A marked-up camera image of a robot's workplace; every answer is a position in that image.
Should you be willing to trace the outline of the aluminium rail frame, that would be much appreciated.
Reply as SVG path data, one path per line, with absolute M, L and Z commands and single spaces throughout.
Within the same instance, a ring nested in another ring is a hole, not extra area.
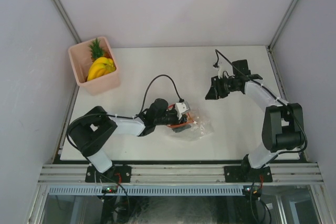
M 127 165 L 131 180 L 124 185 L 232 185 L 225 182 L 224 166 L 237 164 L 196 165 Z M 82 185 L 87 164 L 44 165 L 38 183 L 45 185 Z M 273 182 L 264 185 L 318 185 L 323 178 L 316 163 L 278 163 L 270 166 Z

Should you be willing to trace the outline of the fake pineapple green crown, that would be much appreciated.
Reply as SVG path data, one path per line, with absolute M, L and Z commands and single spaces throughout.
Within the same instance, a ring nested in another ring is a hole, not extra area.
M 105 51 L 100 46 L 100 40 L 98 38 L 95 38 L 91 43 L 89 44 L 90 53 L 91 53 L 91 59 L 94 62 L 100 57 L 108 57 L 107 51 Z

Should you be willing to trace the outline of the pink plastic bin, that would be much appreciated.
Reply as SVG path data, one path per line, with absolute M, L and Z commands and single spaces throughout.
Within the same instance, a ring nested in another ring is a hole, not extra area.
M 68 53 L 77 85 L 91 95 L 120 85 L 119 67 L 106 37 L 71 46 Z

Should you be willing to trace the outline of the clear zip top bag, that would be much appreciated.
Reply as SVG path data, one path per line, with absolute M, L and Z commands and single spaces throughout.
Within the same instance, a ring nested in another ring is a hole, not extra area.
M 193 124 L 191 124 L 190 129 L 175 133 L 170 127 L 165 126 L 164 135 L 174 141 L 194 142 L 214 133 L 208 113 L 203 108 L 200 108 L 197 103 L 191 104 L 189 113 L 193 118 Z

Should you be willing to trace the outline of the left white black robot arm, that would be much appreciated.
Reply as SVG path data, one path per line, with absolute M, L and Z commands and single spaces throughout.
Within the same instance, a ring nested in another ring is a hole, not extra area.
M 134 117 L 111 115 L 103 107 L 96 106 L 69 124 L 66 139 L 93 165 L 98 178 L 109 182 L 115 176 L 115 169 L 103 147 L 111 136 L 147 136 L 162 125 L 183 131 L 191 123 L 190 106 L 183 99 L 172 105 L 164 99 L 156 99 Z

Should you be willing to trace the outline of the yellow fake banana bunch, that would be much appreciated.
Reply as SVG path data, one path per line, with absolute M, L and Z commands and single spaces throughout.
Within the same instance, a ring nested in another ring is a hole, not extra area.
M 116 66 L 111 58 L 100 57 L 91 65 L 88 72 L 87 81 L 100 78 L 104 75 L 114 72 L 115 70 Z

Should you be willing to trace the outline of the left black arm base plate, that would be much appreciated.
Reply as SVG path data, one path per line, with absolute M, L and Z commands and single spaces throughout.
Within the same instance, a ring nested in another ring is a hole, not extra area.
M 131 180 L 132 167 L 123 165 L 123 166 L 112 166 L 109 170 L 104 173 L 100 173 L 96 170 L 94 166 L 89 166 L 86 171 L 85 182 L 94 183 L 94 182 L 117 182 L 129 183 Z

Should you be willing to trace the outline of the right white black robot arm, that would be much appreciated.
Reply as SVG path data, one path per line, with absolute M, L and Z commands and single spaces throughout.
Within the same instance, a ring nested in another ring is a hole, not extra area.
M 211 78 L 205 99 L 219 100 L 239 91 L 264 112 L 262 143 L 243 158 L 239 170 L 244 180 L 252 182 L 279 155 L 301 153 L 307 148 L 303 111 L 300 104 L 276 96 L 259 74 L 251 73 L 247 60 L 234 61 L 231 66 L 233 75 L 222 73 Z

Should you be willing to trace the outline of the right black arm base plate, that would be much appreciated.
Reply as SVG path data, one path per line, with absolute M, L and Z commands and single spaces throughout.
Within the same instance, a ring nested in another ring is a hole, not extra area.
M 227 183 L 273 182 L 270 167 L 260 169 L 249 168 L 245 171 L 241 166 L 224 166 L 224 175 L 225 182 Z

